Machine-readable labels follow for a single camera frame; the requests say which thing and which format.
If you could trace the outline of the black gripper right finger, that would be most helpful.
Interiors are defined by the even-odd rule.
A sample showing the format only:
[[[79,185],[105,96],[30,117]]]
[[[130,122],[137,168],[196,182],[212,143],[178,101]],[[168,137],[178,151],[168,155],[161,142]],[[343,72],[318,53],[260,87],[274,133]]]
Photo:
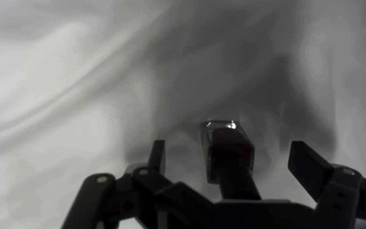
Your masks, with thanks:
[[[356,169],[332,164],[304,141],[292,141],[288,170],[316,202],[315,225],[354,229],[366,221],[366,178]]]

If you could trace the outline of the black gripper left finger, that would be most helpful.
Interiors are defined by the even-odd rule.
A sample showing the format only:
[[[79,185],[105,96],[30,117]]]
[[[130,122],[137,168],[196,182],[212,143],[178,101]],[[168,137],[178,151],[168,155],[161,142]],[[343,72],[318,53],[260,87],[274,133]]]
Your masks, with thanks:
[[[127,218],[143,229],[212,229],[212,203],[164,170],[165,141],[155,140],[149,160],[130,165],[121,178],[89,175],[61,229],[118,229]]]

